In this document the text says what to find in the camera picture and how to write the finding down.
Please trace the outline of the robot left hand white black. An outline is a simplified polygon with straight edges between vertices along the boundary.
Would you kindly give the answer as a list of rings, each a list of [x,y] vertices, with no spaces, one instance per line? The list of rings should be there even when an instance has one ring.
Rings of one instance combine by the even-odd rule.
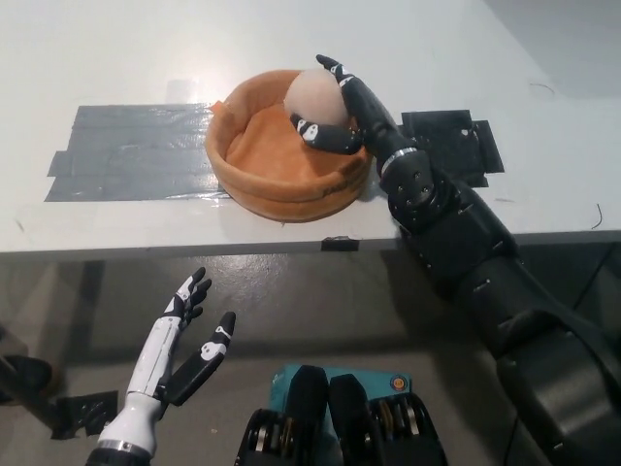
[[[232,341],[236,314],[227,312],[209,339],[178,368],[174,352],[182,332],[202,313],[212,281],[201,267],[173,295],[154,322],[128,384],[123,409],[102,431],[97,448],[150,461],[156,452],[156,423],[169,405],[187,401],[216,371]]]

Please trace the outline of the robot right hand black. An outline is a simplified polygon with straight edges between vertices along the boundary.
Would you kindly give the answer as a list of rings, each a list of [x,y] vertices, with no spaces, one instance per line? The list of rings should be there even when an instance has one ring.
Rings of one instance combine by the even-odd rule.
[[[341,154],[354,154],[363,148],[376,159],[381,175],[399,163],[408,163],[417,177],[430,170],[429,156],[402,134],[387,109],[361,79],[329,56],[319,54],[315,59],[335,79],[346,115],[354,120],[356,127],[347,129],[295,113],[290,121],[307,146]]]

